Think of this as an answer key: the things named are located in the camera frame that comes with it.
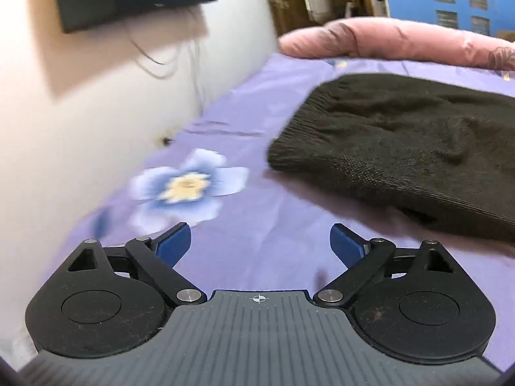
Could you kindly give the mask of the pink rolled quilt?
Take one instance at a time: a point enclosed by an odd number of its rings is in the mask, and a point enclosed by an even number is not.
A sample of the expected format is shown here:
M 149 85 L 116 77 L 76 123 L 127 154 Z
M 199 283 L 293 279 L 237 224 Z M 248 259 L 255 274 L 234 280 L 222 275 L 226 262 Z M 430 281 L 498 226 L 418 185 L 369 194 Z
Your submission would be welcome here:
M 298 59 L 348 56 L 514 70 L 514 44 L 509 41 L 389 17 L 352 17 L 297 29 L 281 36 L 278 48 Z

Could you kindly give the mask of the black knit pants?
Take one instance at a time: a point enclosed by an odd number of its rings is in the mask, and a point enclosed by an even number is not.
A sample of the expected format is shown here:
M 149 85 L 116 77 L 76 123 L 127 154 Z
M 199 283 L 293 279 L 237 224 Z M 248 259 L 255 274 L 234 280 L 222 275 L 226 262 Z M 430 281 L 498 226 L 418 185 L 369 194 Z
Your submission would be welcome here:
M 394 74 L 316 87 L 267 160 L 321 190 L 430 229 L 514 239 L 514 100 Z

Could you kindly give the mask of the purple floral bed sheet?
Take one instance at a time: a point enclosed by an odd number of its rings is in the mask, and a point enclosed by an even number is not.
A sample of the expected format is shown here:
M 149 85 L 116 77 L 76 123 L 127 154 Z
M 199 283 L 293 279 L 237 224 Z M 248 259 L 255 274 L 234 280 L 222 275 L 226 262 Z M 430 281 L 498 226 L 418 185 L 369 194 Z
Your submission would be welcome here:
M 273 56 L 137 172 L 72 234 L 119 247 L 185 223 L 188 251 L 159 256 L 207 296 L 176 308 L 149 341 L 107 357 L 37 351 L 34 385 L 494 385 L 514 372 L 514 239 L 439 232 L 394 207 L 327 193 L 267 160 L 271 142 L 318 86 L 344 75 L 394 74 L 512 97 L 494 71 L 410 61 L 303 61 Z M 396 247 L 439 241 L 492 304 L 480 356 L 402 361 L 362 339 L 347 315 L 314 294 L 346 271 L 333 225 Z

